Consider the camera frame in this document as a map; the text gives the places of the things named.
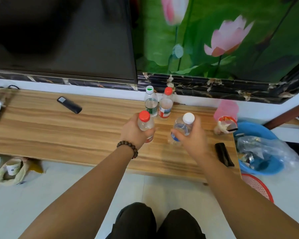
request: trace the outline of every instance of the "person's left hand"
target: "person's left hand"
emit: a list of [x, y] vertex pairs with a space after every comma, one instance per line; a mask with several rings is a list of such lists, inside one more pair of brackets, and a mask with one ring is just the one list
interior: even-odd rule
[[137, 150], [141, 148], [141, 146], [145, 143], [146, 139], [152, 135], [154, 135], [155, 128], [142, 131], [138, 124], [138, 114], [135, 113], [127, 123], [124, 124], [121, 132], [120, 141], [128, 141], [132, 143]]

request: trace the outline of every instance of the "television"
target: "television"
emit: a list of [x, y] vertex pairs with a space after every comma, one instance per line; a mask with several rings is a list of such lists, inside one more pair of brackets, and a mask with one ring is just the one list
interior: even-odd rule
[[0, 0], [0, 70], [136, 83], [129, 0]]

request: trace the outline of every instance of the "white bottle cap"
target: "white bottle cap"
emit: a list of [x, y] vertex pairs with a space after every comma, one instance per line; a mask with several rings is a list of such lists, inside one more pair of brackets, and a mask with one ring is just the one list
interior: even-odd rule
[[150, 95], [150, 94], [153, 94], [153, 92], [154, 92], [154, 87], [151, 85], [148, 85], [146, 87], [146, 93]]
[[195, 116], [193, 113], [187, 112], [183, 116], [183, 122], [186, 124], [192, 124], [195, 120]]

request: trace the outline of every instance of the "wooden tabletop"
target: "wooden tabletop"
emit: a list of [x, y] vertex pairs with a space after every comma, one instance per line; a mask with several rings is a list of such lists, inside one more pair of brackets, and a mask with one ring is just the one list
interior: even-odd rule
[[[95, 166], [116, 148], [121, 128], [132, 114], [144, 110], [140, 101], [64, 95], [82, 106], [82, 111], [75, 114], [56, 101], [62, 95], [13, 90], [0, 113], [0, 154]], [[128, 172], [206, 181], [182, 147], [167, 143], [175, 119], [186, 112], [201, 117], [215, 155], [215, 143], [225, 143], [235, 164], [229, 169], [240, 175], [233, 136], [213, 133], [215, 109], [184, 105], [174, 105], [168, 119], [155, 118], [158, 130], [154, 139], [131, 160]]]

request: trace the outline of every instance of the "black pants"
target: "black pants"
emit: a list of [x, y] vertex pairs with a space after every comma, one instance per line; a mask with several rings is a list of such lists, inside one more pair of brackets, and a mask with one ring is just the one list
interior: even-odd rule
[[170, 211], [156, 232], [152, 209], [139, 202], [128, 205], [120, 211], [112, 232], [106, 237], [106, 239], [152, 238], [206, 239], [197, 221], [184, 209]]

